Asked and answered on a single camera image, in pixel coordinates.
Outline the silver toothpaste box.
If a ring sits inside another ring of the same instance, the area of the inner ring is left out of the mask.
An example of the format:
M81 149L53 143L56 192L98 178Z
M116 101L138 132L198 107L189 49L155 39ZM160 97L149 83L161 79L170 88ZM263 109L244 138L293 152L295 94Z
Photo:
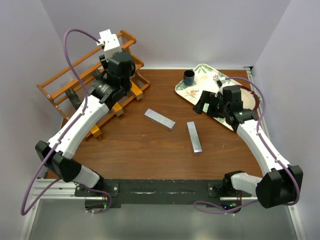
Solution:
M200 143L200 139L198 136L198 132L197 132L195 123L193 121L187 122L187 129L189 132L193 152L194 153L201 153L202 147L201 147L201 143Z
M111 35L111 34L112 34L112 33L111 33L110 29L107 29L107 30L104 30L104 31L100 31L100 32L99 32L99 35L100 35L101 38L104 38L105 36L109 36L109 35Z
M160 124L161 126L165 127L166 129L172 131L173 127L175 126L176 122L165 117L164 115L161 115L160 113L152 110L147 109L144 115L149 118L150 120L156 122L157 124Z

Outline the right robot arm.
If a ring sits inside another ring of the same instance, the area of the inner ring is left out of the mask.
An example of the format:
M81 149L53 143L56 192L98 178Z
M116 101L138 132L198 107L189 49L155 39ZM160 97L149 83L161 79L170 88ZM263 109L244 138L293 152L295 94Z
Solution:
M238 192L248 193L257 197L266 209L296 204L300 199L303 170L291 165L267 139L257 115L244 108L239 86L225 86L217 93L204 90L193 110L201 114L205 105L209 117L225 119L244 140L263 174L256 177L241 170L229 172L222 180L221 192L230 197Z

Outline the gold honeycomb toothpaste box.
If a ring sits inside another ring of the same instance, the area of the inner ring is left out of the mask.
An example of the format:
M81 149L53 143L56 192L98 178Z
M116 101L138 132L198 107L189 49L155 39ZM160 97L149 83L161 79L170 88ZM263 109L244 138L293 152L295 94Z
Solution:
M115 105L112 107L112 112L117 116L121 116L124 113L124 110L122 108L122 106L116 102Z

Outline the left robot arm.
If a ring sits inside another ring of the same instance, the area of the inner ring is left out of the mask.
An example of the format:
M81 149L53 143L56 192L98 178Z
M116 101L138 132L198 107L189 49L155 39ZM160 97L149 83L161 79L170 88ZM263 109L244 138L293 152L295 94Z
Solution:
M104 178L73 160L73 156L92 127L127 95L132 87L130 78L136 70L132 56L125 51L115 53L106 67L64 127L48 141L40 140L35 146L45 167L67 183L86 186L92 196L103 192Z

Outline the black toothpaste box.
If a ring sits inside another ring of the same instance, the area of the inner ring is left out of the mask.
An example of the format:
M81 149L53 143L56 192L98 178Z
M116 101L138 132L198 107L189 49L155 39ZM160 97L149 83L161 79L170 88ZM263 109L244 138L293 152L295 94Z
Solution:
M101 76L101 72L99 70L95 70L92 72L92 76L98 81Z
M80 100L79 96L74 91L74 89L71 87L68 90L66 90L64 93L66 94L67 98L69 99L74 109L77 110L81 106L82 101Z

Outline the white orange R.O toothpaste box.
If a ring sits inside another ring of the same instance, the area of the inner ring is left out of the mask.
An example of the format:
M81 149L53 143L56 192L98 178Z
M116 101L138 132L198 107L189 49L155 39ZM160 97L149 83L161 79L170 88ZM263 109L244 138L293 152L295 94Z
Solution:
M139 101L140 99L143 98L143 92L134 82L131 81L130 83L131 83L130 92L134 95L135 99Z

